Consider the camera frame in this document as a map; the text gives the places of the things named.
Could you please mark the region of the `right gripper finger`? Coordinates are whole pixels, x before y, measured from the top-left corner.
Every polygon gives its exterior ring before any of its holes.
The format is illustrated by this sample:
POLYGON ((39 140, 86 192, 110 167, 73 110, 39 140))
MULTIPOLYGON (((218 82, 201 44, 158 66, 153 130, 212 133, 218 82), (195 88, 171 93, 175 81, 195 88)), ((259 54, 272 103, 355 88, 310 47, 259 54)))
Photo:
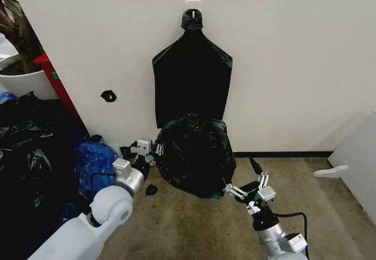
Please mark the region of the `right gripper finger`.
POLYGON ((222 191, 233 198, 245 199, 246 192, 233 185, 232 181, 228 177, 222 177, 224 187, 222 191))
POLYGON ((249 160, 250 160, 250 163, 254 172, 257 174, 258 188, 263 189, 267 187, 268 180, 269 180, 269 173, 264 172, 260 164, 256 162, 253 158, 250 157, 249 160))

